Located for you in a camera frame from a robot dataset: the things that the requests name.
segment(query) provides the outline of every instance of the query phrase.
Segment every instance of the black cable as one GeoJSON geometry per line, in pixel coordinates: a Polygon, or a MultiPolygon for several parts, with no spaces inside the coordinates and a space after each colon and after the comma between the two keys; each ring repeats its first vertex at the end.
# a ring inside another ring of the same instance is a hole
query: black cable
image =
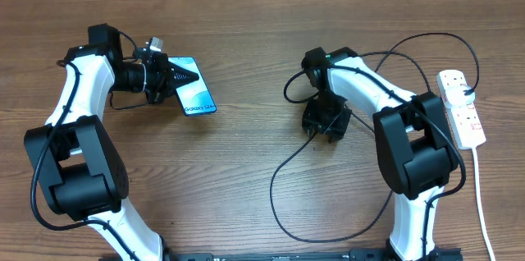
{"type": "Polygon", "coordinates": [[[165,75],[163,75],[161,80],[158,82],[158,85],[155,88],[155,90],[153,91],[153,94],[151,94],[151,98],[148,98],[148,103],[149,104],[155,103],[155,100],[157,98],[158,92],[161,90],[161,88],[164,85],[167,85],[167,81],[166,81],[166,76],[165,75]]]}
{"type": "MultiPolygon", "coordinates": [[[[400,96],[398,96],[396,93],[394,93],[394,91],[389,90],[378,79],[376,79],[375,77],[373,77],[372,75],[368,74],[365,71],[362,71],[362,70],[360,70],[358,68],[354,68],[354,67],[330,65],[330,66],[326,66],[326,67],[314,67],[312,69],[303,70],[301,72],[296,73],[290,79],[294,80],[294,79],[298,78],[299,76],[301,76],[301,75],[303,75],[303,74],[305,74],[307,72],[313,71],[315,69],[342,69],[342,70],[347,70],[347,71],[352,71],[352,72],[355,72],[355,73],[359,73],[359,74],[367,77],[374,84],[376,84],[379,88],[383,89],[391,98],[396,99],[397,101],[399,101],[402,104],[406,104],[406,105],[410,106],[412,108],[412,110],[414,110],[414,112],[419,117],[421,117],[423,119],[423,121],[425,123],[427,123],[430,127],[432,127],[432,129],[435,130],[444,139],[444,141],[446,142],[447,146],[449,146],[449,148],[452,150],[453,155],[458,159],[459,166],[460,166],[460,169],[461,169],[461,180],[459,181],[458,185],[455,188],[453,188],[452,190],[448,190],[448,191],[442,192],[442,193],[440,193],[438,195],[432,196],[427,202],[427,206],[426,206],[426,209],[425,209],[425,218],[424,218],[424,222],[423,222],[423,236],[422,236],[423,258],[425,259],[426,258],[426,256],[425,256],[426,255],[426,249],[427,249],[426,243],[427,243],[428,217],[429,217],[429,214],[430,214],[430,208],[432,207],[432,202],[434,202],[436,199],[439,199],[439,198],[442,198],[442,197],[445,197],[445,196],[448,196],[448,195],[453,195],[456,192],[458,192],[459,190],[461,190],[461,188],[463,188],[463,185],[465,184],[465,181],[467,179],[465,163],[463,161],[463,158],[459,154],[458,150],[454,147],[454,144],[448,139],[448,137],[443,133],[443,131],[441,131],[441,129],[427,117],[427,115],[425,115],[423,112],[421,112],[419,109],[417,109],[412,103],[407,102],[406,100],[402,99],[400,96]]],[[[295,155],[297,155],[297,153],[298,152],[294,153],[291,156],[291,158],[293,158],[295,155]]],[[[284,164],[288,163],[291,160],[291,158],[287,159],[284,163],[282,163],[281,166],[279,166],[277,168],[277,171],[282,166],[284,166],[284,164]]],[[[327,241],[324,241],[324,240],[303,240],[303,239],[300,239],[300,238],[298,238],[296,236],[291,235],[286,229],[284,229],[284,227],[279,223],[279,221],[277,219],[277,216],[275,214],[275,209],[273,208],[272,193],[271,192],[270,192],[270,200],[271,200],[271,204],[272,204],[272,210],[274,212],[274,217],[277,220],[277,224],[279,224],[279,227],[281,228],[281,230],[283,230],[284,233],[286,233],[286,235],[292,237],[295,240],[299,240],[299,241],[303,241],[303,242],[331,242],[330,240],[327,240],[327,241]]]]}
{"type": "Polygon", "coordinates": [[[57,60],[57,65],[62,67],[62,68],[66,68],[66,61],[64,61],[64,60],[57,60]]]}
{"type": "Polygon", "coordinates": [[[133,59],[132,62],[127,62],[128,64],[131,64],[131,63],[134,63],[134,62],[137,62],[139,60],[139,47],[137,46],[137,44],[135,43],[135,41],[128,35],[128,34],[125,34],[124,32],[122,31],[119,31],[118,32],[119,34],[122,34],[122,36],[124,36],[125,38],[127,38],[131,44],[133,44],[133,48],[135,49],[135,52],[134,52],[134,56],[133,57],[123,57],[122,59],[123,60],[129,60],[129,59],[133,59]]]}
{"type": "Polygon", "coordinates": [[[144,92],[146,93],[146,102],[136,105],[130,105],[130,106],[124,106],[121,108],[114,108],[113,107],[113,92],[109,92],[109,106],[113,108],[114,110],[126,110],[126,109],[132,109],[132,108],[139,108],[145,105],[149,104],[149,99],[151,97],[151,94],[149,93],[149,90],[145,89],[144,92]]]}
{"type": "Polygon", "coordinates": [[[306,239],[303,239],[303,238],[300,238],[300,237],[297,237],[297,236],[294,236],[293,234],[291,234],[290,232],[288,232],[286,230],[285,227],[283,227],[283,225],[281,224],[281,221],[279,221],[279,218],[277,216],[277,213],[276,213],[276,208],[273,204],[273,181],[276,179],[276,176],[277,176],[277,173],[287,164],[289,163],[297,154],[299,154],[301,151],[303,151],[303,149],[313,140],[313,138],[315,137],[315,135],[317,134],[317,132],[313,132],[312,136],[310,136],[310,138],[308,139],[308,141],[306,141],[306,143],[303,144],[303,146],[301,146],[299,149],[297,149],[297,151],[294,152],[294,154],[292,154],[289,158],[287,158],[283,163],[281,163],[281,165],[279,165],[279,167],[277,167],[276,171],[273,173],[273,176],[272,176],[272,181],[270,181],[270,205],[272,206],[272,212],[273,212],[273,217],[276,219],[276,222],[277,222],[277,225],[279,225],[279,227],[281,228],[281,230],[289,237],[293,238],[294,240],[297,240],[297,241],[302,241],[302,242],[306,242],[306,243],[310,243],[310,244],[320,244],[320,243],[331,243],[331,242],[338,242],[338,241],[344,241],[344,240],[350,240],[350,239],[353,239],[354,237],[357,237],[357,236],[361,236],[363,233],[367,232],[368,230],[370,230],[370,228],[372,228],[376,222],[379,220],[379,218],[381,217],[381,215],[383,214],[383,212],[385,211],[386,209],[386,206],[388,205],[388,203],[390,202],[390,197],[392,196],[392,190],[390,191],[390,194],[388,195],[388,198],[386,199],[386,202],[385,204],[383,205],[383,208],[381,208],[381,211],[379,211],[379,213],[377,214],[376,218],[372,221],[372,223],[370,223],[367,227],[365,227],[364,229],[362,229],[361,231],[358,231],[356,233],[354,233],[353,235],[351,236],[345,236],[345,237],[341,237],[341,238],[337,238],[337,239],[333,239],[333,240],[306,240],[306,239]]]}
{"type": "Polygon", "coordinates": [[[33,215],[36,218],[36,220],[43,227],[46,227],[47,229],[52,230],[52,231],[66,231],[66,230],[75,229],[75,228],[78,228],[78,227],[84,227],[84,226],[87,226],[87,225],[90,225],[90,224],[101,225],[103,227],[103,229],[109,230],[109,232],[113,235],[113,237],[115,237],[115,240],[119,243],[119,245],[122,246],[124,251],[130,256],[131,259],[139,261],[137,256],[135,256],[135,253],[132,252],[130,250],[130,248],[128,248],[128,246],[121,239],[121,237],[118,235],[118,233],[116,233],[116,231],[113,229],[113,227],[111,227],[109,225],[109,222],[104,222],[102,220],[84,220],[82,222],[77,222],[77,223],[73,223],[73,224],[69,224],[69,225],[65,225],[65,226],[55,226],[55,225],[47,222],[42,217],[42,215],[39,212],[39,208],[38,208],[37,203],[36,203],[36,185],[38,184],[38,181],[39,181],[39,175],[40,175],[40,170],[42,169],[42,166],[43,166],[43,160],[45,159],[45,156],[46,156],[46,154],[48,152],[48,149],[49,149],[49,145],[51,144],[51,141],[53,140],[54,135],[57,133],[58,128],[64,122],[64,120],[66,119],[67,114],[69,113],[69,111],[71,109],[71,105],[73,104],[73,99],[76,96],[76,91],[78,90],[79,84],[80,84],[80,71],[79,71],[79,69],[73,63],[65,63],[65,65],[69,65],[75,70],[75,83],[73,84],[73,89],[71,90],[71,94],[70,94],[69,98],[67,99],[67,103],[64,106],[64,111],[62,112],[61,116],[58,118],[57,123],[55,124],[55,126],[52,127],[51,131],[49,132],[48,138],[46,139],[46,141],[43,144],[42,151],[40,152],[40,155],[39,155],[39,160],[38,160],[38,162],[37,162],[37,164],[36,164],[36,166],[34,168],[33,177],[31,179],[31,191],[30,191],[31,210],[33,211],[33,215]]]}
{"type": "MultiPolygon", "coordinates": [[[[428,83],[427,76],[423,72],[423,69],[421,69],[421,67],[416,62],[416,60],[414,60],[409,55],[406,55],[406,54],[403,54],[403,53],[394,52],[394,51],[380,51],[380,52],[364,53],[363,55],[359,55],[359,56],[360,57],[366,57],[366,56],[372,56],[372,55],[386,55],[388,53],[391,53],[392,55],[397,55],[397,56],[401,56],[401,57],[405,57],[405,58],[409,59],[416,66],[416,68],[419,70],[419,73],[421,73],[421,76],[423,77],[423,80],[425,80],[425,85],[427,86],[427,91],[431,92],[430,84],[428,83]]],[[[377,72],[379,70],[379,67],[381,67],[381,63],[379,63],[379,65],[377,65],[375,72],[377,72]]]]}
{"type": "Polygon", "coordinates": [[[381,65],[383,64],[383,62],[385,62],[385,60],[388,58],[388,56],[390,56],[392,54],[394,49],[397,48],[400,44],[402,44],[405,41],[410,40],[410,39],[415,39],[415,38],[418,38],[418,37],[428,36],[428,35],[446,35],[446,36],[451,36],[451,37],[453,37],[455,39],[459,39],[462,43],[464,43],[467,46],[468,50],[470,50],[470,53],[474,57],[474,61],[476,63],[476,83],[474,84],[474,86],[471,89],[465,91],[465,95],[470,95],[470,94],[474,93],[474,90],[476,89],[477,84],[479,83],[479,61],[477,60],[476,53],[474,52],[474,49],[470,45],[470,43],[468,43],[465,39],[462,39],[460,36],[458,36],[456,34],[451,34],[451,33],[448,33],[448,32],[427,32],[427,33],[424,33],[424,34],[412,35],[412,36],[410,36],[410,37],[408,37],[406,39],[401,40],[400,42],[396,43],[394,45],[394,47],[392,47],[390,49],[390,51],[388,51],[388,53],[379,61],[379,64],[377,64],[376,71],[379,69],[379,67],[381,67],[381,65]]]}
{"type": "Polygon", "coordinates": [[[355,117],[355,119],[357,119],[359,122],[361,122],[363,126],[366,126],[370,131],[372,131],[372,133],[375,133],[374,129],[371,126],[369,126],[363,119],[361,119],[361,117],[358,117],[354,112],[352,112],[352,116],[355,117]]]}
{"type": "MultiPolygon", "coordinates": [[[[394,51],[379,51],[379,52],[364,53],[362,55],[359,55],[359,57],[366,57],[366,56],[372,56],[372,55],[385,55],[385,54],[388,54],[388,53],[390,53],[392,55],[397,55],[397,56],[401,56],[401,57],[405,57],[405,58],[409,59],[416,66],[416,68],[419,70],[419,73],[421,73],[421,76],[422,76],[423,80],[425,81],[425,85],[427,86],[427,91],[429,91],[429,92],[431,91],[430,84],[428,82],[428,78],[425,75],[425,73],[423,72],[423,69],[421,68],[421,66],[419,66],[419,64],[418,64],[418,62],[416,62],[416,60],[414,60],[412,57],[410,57],[407,54],[398,53],[398,52],[394,52],[394,51]]],[[[377,65],[375,72],[377,72],[380,67],[381,67],[381,63],[379,63],[377,65]]],[[[317,97],[319,95],[319,92],[317,92],[317,93],[313,94],[312,96],[304,98],[302,100],[292,100],[292,99],[290,99],[290,97],[288,97],[288,87],[295,80],[295,78],[292,77],[291,79],[288,80],[288,82],[286,82],[285,89],[284,89],[284,95],[285,95],[286,101],[288,101],[290,103],[294,103],[294,104],[306,103],[306,102],[310,101],[311,99],[313,99],[313,98],[315,98],[315,97],[317,97]]]]}

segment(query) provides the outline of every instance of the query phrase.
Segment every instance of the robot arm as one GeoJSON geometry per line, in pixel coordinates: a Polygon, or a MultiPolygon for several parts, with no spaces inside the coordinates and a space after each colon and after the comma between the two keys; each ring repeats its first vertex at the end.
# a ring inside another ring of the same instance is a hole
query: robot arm
{"type": "MultiPolygon", "coordinates": [[[[342,138],[348,120],[341,119],[349,119],[351,112],[342,104],[346,101],[352,108],[364,111],[374,120],[379,168],[387,185],[395,192],[395,224],[390,234],[389,249],[396,260],[419,260],[422,257],[423,220],[427,201],[443,191],[457,162],[449,156],[449,149],[441,143],[441,138],[425,127],[406,103],[391,98],[384,89],[363,74],[329,66],[352,67],[368,73],[407,103],[413,103],[422,109],[450,136],[440,99],[432,93],[417,96],[396,87],[370,70],[363,59],[349,48],[329,54],[320,48],[314,49],[306,53],[302,66],[311,84],[321,91],[317,99],[309,101],[306,108],[303,119],[306,131],[317,127],[322,129],[322,133],[331,135],[332,139],[342,138]],[[406,133],[414,129],[424,129],[425,136],[410,141],[406,133]]],[[[426,252],[435,249],[432,239],[435,216],[436,209],[432,208],[426,252]]]]}
{"type": "MultiPolygon", "coordinates": [[[[108,25],[88,29],[89,44],[70,48],[64,63],[66,83],[53,114],[45,125],[28,130],[24,143],[36,168],[42,148],[53,127],[53,136],[38,176],[49,208],[66,213],[73,221],[101,220],[116,231],[123,244],[131,248],[138,260],[169,260],[170,251],[162,238],[145,224],[128,198],[128,179],[124,163],[102,125],[108,92],[112,90],[147,91],[148,103],[161,103],[176,94],[176,89],[199,79],[199,75],[180,68],[161,53],[162,41],[152,38],[148,47],[135,50],[135,59],[123,61],[120,33],[108,25]],[[78,89],[62,124],[57,124],[73,91],[78,89]],[[62,167],[60,161],[84,154],[85,163],[62,167]]],[[[121,256],[130,260],[116,237],[106,227],[89,224],[121,256]]]]}

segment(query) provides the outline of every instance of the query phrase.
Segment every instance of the wood grain surface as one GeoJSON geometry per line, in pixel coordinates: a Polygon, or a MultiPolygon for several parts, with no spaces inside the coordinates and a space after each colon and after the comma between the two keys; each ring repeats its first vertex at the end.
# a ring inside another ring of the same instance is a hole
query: wood grain surface
{"type": "MultiPolygon", "coordinates": [[[[498,260],[525,255],[525,0],[0,0],[0,259],[95,260],[113,254],[89,228],[42,228],[29,205],[32,168],[23,136],[57,104],[65,72],[54,63],[87,43],[87,27],[107,22],[138,43],[157,36],[173,56],[195,57],[217,103],[216,114],[184,117],[175,99],[116,112],[104,125],[124,160],[130,198],[176,252],[241,254],[346,251],[382,247],[393,205],[368,233],[311,245],[286,236],[272,216],[272,173],[307,136],[303,105],[282,98],[285,82],[308,50],[344,46],[385,50],[428,31],[459,34],[481,63],[477,110],[487,143],[479,148],[486,225],[498,260]]],[[[125,52],[130,45],[123,42],[125,52]]],[[[460,69],[472,83],[475,66],[457,40],[427,37],[399,51],[417,59],[436,91],[435,75],[460,69]]],[[[374,66],[378,57],[367,58],[374,66]]],[[[417,70],[392,57],[380,73],[423,92],[417,70]]],[[[306,78],[290,88],[312,93],[306,78]]],[[[118,105],[142,101],[117,94],[118,105]]],[[[488,260],[477,217],[471,154],[465,187],[439,202],[435,239],[460,247],[466,260],[488,260]]],[[[459,171],[450,185],[457,184],[459,171]]],[[[354,119],[345,138],[316,139],[276,179],[276,208],[297,236],[326,239],[365,227],[388,194],[373,137],[354,119]]],[[[48,211],[55,223],[67,216],[48,211]]]]}

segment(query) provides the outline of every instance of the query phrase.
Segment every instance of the white power strip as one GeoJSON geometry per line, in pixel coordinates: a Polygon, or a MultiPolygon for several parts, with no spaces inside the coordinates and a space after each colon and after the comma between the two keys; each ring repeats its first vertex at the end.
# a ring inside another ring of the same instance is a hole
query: white power strip
{"type": "Polygon", "coordinates": [[[458,97],[463,97],[461,96],[463,90],[457,88],[464,87],[469,89],[463,72],[456,70],[442,71],[437,75],[437,85],[445,102],[446,112],[449,116],[458,148],[473,149],[485,143],[485,133],[477,115],[473,99],[469,99],[468,103],[460,105],[457,102],[452,102],[452,98],[454,101],[457,101],[458,97]]]}
{"type": "Polygon", "coordinates": [[[459,149],[471,149],[474,160],[474,180],[476,186],[476,202],[479,221],[482,225],[483,239],[486,249],[489,252],[491,261],[495,261],[492,245],[486,232],[485,217],[483,216],[482,195],[479,183],[479,166],[477,161],[476,147],[485,143],[486,137],[483,132],[482,122],[477,115],[474,106],[475,93],[466,96],[467,86],[465,75],[461,71],[446,70],[437,75],[437,86],[439,87],[441,98],[446,107],[452,131],[459,149]]]}

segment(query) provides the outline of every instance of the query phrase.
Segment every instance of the phone screen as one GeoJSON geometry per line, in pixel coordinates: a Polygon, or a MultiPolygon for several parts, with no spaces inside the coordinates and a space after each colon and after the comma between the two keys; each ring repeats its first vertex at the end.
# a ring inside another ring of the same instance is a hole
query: phone screen
{"type": "Polygon", "coordinates": [[[213,102],[212,95],[210,94],[206,83],[204,83],[204,78],[200,74],[195,59],[192,57],[170,57],[169,61],[199,75],[199,80],[176,89],[184,114],[189,117],[214,113],[217,110],[217,107],[213,102]]]}

